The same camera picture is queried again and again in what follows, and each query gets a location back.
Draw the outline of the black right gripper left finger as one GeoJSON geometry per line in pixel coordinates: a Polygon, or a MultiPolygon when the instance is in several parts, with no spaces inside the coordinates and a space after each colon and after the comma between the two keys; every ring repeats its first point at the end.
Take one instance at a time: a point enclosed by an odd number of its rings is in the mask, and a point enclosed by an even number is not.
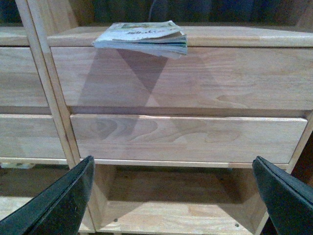
{"type": "Polygon", "coordinates": [[[83,159],[68,173],[0,222],[2,235],[76,235],[93,185],[95,162],[83,159]]]}

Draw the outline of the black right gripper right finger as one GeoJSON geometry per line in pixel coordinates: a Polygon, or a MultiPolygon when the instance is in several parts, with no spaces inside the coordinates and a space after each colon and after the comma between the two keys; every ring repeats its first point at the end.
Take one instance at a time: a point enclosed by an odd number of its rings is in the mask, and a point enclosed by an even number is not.
{"type": "Polygon", "coordinates": [[[313,188],[265,158],[252,163],[259,194],[279,235],[313,233],[313,188]]]}

